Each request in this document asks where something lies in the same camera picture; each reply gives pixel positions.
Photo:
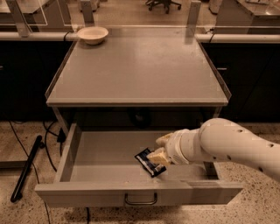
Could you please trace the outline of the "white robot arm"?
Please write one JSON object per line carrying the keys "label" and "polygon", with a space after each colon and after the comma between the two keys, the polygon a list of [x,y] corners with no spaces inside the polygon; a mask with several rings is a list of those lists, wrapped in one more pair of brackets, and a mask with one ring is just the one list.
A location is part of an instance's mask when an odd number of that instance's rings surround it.
{"label": "white robot arm", "polygon": [[280,144],[260,138],[241,125],[213,118],[198,129],[181,129],[156,140],[148,159],[161,165],[233,162],[280,181]]}

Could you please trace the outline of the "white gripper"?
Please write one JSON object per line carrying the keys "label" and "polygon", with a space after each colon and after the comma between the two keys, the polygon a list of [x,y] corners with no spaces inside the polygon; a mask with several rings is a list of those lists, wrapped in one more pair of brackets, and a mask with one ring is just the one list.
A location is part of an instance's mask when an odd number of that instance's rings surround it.
{"label": "white gripper", "polygon": [[164,166],[171,162],[175,165],[189,165],[194,161],[193,150],[196,135],[196,129],[181,129],[161,136],[156,140],[156,144],[161,148],[151,152],[147,158],[154,164]]}

